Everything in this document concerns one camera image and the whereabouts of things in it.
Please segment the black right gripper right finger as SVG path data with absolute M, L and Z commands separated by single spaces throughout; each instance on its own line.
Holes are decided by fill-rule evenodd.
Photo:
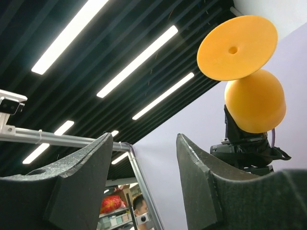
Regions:
M 203 151 L 183 134 L 176 147 L 188 229 L 306 229 L 305 170 L 257 176 Z

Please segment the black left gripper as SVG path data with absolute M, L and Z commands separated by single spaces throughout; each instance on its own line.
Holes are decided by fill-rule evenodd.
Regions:
M 266 167 L 274 160 L 288 161 L 291 157 L 279 147 L 272 147 L 267 133 L 249 133 L 238 127 L 226 105 L 225 140 L 227 143 L 211 146 L 210 154 L 237 168 Z

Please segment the yellow wine glass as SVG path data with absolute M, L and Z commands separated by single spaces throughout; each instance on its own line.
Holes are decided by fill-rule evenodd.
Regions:
M 249 133 L 276 128 L 286 114 L 284 90 L 263 66 L 273 56 L 278 33 L 268 19 L 245 15 L 215 27 L 197 52 L 208 78 L 227 83 L 224 101 L 237 126 Z

